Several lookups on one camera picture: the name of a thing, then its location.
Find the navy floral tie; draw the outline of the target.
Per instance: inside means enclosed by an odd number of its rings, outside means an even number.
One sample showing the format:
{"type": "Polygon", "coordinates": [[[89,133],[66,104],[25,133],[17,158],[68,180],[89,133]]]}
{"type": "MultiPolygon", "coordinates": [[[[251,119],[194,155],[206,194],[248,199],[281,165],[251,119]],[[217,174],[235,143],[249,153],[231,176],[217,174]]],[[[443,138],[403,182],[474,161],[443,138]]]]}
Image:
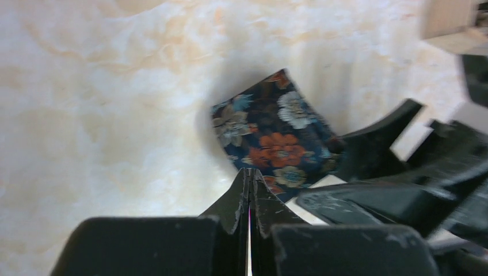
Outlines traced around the navy floral tie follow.
{"type": "Polygon", "coordinates": [[[336,172],[345,142],[281,69],[211,109],[213,130],[230,162],[258,169],[287,202],[336,172]]]}

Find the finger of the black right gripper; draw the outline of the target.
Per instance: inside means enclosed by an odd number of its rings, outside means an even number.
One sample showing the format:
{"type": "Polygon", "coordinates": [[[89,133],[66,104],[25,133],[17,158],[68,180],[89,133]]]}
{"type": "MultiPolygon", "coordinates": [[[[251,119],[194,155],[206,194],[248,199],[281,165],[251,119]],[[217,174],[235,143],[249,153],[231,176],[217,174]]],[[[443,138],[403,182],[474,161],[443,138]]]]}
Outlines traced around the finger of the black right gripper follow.
{"type": "Polygon", "coordinates": [[[398,158],[391,146],[423,107],[407,98],[376,123],[344,135],[345,153],[335,176],[349,182],[406,171],[408,165],[398,158]]]}
{"type": "Polygon", "coordinates": [[[343,184],[304,191],[296,203],[331,224],[400,224],[430,236],[458,204],[457,195],[420,185],[343,184]]]}

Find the wooden compartment organizer box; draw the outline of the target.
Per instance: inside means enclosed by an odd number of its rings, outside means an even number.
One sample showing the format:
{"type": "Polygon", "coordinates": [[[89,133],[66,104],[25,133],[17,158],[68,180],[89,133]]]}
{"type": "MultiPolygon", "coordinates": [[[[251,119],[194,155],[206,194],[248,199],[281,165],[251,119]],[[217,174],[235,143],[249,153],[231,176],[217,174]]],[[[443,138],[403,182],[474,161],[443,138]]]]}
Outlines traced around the wooden compartment organizer box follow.
{"type": "Polygon", "coordinates": [[[487,21],[476,20],[487,1],[427,1],[421,20],[423,41],[450,53],[487,55],[487,21]]]}

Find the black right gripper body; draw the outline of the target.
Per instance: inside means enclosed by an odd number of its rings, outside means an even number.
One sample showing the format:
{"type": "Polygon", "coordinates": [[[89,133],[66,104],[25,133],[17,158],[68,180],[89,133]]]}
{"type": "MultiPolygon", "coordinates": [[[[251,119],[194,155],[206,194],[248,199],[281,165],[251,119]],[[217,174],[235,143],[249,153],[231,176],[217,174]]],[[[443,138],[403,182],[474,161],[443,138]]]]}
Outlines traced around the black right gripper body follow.
{"type": "Polygon", "coordinates": [[[487,247],[487,134],[464,123],[432,120],[431,132],[408,158],[417,175],[413,183],[438,196],[456,195],[453,207],[437,205],[428,221],[487,247]]]}

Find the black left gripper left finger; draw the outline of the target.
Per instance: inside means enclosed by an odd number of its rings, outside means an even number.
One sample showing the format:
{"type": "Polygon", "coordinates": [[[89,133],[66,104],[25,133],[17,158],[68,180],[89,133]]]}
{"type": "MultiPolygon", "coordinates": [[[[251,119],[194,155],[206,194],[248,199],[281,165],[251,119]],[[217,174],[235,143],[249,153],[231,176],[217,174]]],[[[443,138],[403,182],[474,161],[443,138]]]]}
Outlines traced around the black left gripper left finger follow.
{"type": "Polygon", "coordinates": [[[194,217],[92,217],[52,275],[246,275],[251,171],[194,217]]]}

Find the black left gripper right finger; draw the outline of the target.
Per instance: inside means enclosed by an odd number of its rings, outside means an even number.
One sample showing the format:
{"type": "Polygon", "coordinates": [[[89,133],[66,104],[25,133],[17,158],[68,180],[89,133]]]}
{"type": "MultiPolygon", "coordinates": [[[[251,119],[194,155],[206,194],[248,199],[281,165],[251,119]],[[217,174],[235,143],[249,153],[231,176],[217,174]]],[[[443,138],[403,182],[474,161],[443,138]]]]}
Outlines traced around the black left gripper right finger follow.
{"type": "Polygon", "coordinates": [[[394,225],[312,225],[280,201],[251,169],[253,275],[439,275],[424,239],[394,225]]]}

